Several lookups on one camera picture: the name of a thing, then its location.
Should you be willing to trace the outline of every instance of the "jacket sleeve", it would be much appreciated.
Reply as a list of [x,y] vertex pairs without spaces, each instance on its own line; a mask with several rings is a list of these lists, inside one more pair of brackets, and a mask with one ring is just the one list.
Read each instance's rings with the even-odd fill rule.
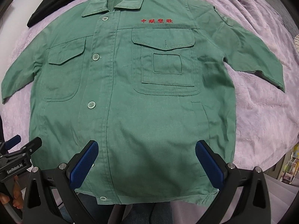
[[20,88],[32,82],[41,71],[46,53],[47,29],[41,31],[6,72],[1,83],[2,103]]
[[188,5],[203,34],[226,55],[226,63],[235,71],[253,73],[285,92],[282,64],[259,37],[205,1],[188,0]]

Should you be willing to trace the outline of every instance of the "chest pocket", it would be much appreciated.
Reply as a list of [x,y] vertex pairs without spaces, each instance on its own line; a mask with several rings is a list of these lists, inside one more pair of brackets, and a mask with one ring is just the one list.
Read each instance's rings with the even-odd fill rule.
[[43,68],[42,91],[47,102],[71,99],[77,92],[83,66],[86,38],[49,48],[48,61]]
[[199,93],[195,39],[192,29],[132,30],[134,89],[151,95]]

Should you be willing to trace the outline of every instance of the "blue gripper pad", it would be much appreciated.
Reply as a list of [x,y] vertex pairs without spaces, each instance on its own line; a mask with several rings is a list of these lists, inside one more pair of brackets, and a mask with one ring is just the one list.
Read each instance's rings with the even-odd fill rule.
[[21,137],[19,135],[14,136],[12,139],[5,142],[5,149],[8,151],[14,146],[21,142]]
[[70,173],[70,188],[75,190],[80,188],[86,178],[92,164],[95,162],[99,153],[99,145],[96,141],[93,141],[91,146],[87,149],[85,154],[81,157],[77,165]]
[[198,141],[195,146],[195,154],[213,187],[221,190],[224,186],[224,173],[212,157],[214,152],[205,141]]

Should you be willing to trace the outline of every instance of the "purple fleece blanket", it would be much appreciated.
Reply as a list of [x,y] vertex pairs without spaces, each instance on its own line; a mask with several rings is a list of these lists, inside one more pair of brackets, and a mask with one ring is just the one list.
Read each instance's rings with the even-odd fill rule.
[[[32,28],[26,29],[11,54],[9,65],[53,19],[84,1],[86,0],[75,0]],[[266,170],[298,142],[299,54],[293,38],[283,26],[282,18],[265,0],[206,1],[259,36],[283,65],[286,93],[255,75],[234,71],[229,65],[225,65],[236,88],[234,163],[240,168],[260,166]],[[15,93],[1,112],[5,138],[20,134],[22,145],[28,141],[30,90],[31,84],[28,84]]]

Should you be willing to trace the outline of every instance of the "human hand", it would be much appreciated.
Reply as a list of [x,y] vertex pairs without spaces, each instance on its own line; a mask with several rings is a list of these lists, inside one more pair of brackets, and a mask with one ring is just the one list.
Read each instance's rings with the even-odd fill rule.
[[[20,188],[20,185],[18,183],[18,176],[14,176],[14,180],[15,180],[15,185],[13,187],[13,206],[18,208],[18,209],[23,209],[23,205],[24,205],[24,200],[23,200],[23,197],[22,197],[22,192],[21,192],[21,188]],[[3,193],[0,193],[0,201],[3,205],[7,204],[9,201],[10,201],[10,198],[3,194]]]

